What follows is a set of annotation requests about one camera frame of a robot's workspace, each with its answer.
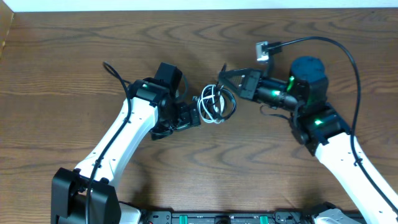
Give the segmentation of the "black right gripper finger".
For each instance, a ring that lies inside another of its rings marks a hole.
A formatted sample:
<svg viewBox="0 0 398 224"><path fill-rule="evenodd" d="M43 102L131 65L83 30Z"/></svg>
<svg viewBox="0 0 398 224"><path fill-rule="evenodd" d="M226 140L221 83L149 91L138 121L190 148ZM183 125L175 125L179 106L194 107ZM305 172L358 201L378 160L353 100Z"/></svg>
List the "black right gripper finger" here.
<svg viewBox="0 0 398 224"><path fill-rule="evenodd" d="M240 94L241 91L241 78L240 77L229 77L220 78L220 83L229 88L236 95Z"/></svg>
<svg viewBox="0 0 398 224"><path fill-rule="evenodd" d="M222 70L220 71L218 78L245 77L248 71L248 68L242 68L237 70Z"/></svg>

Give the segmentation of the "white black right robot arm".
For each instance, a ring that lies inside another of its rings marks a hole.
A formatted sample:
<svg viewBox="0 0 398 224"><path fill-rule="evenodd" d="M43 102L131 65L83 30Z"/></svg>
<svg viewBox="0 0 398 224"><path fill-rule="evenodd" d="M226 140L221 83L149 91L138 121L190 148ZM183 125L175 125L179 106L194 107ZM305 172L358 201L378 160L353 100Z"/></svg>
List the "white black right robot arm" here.
<svg viewBox="0 0 398 224"><path fill-rule="evenodd" d="M222 69L218 79L240 98L290 112L295 139L337 179L366 223L397 223L397 193L361 149L349 125L327 102L322 61L300 57L283 82L253 68Z"/></svg>

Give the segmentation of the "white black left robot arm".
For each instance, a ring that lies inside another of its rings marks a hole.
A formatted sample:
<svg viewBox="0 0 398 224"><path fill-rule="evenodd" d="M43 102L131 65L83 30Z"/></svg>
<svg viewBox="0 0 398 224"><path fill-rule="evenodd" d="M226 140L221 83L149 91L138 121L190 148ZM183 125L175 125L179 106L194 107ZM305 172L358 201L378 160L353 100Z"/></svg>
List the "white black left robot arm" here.
<svg viewBox="0 0 398 224"><path fill-rule="evenodd" d="M125 88L121 111L98 145L73 170L52 179L51 223L139 223L141 211L118 200L123 172L147 133L162 139L200 125L195 103L177 102L176 87L154 78Z"/></svg>

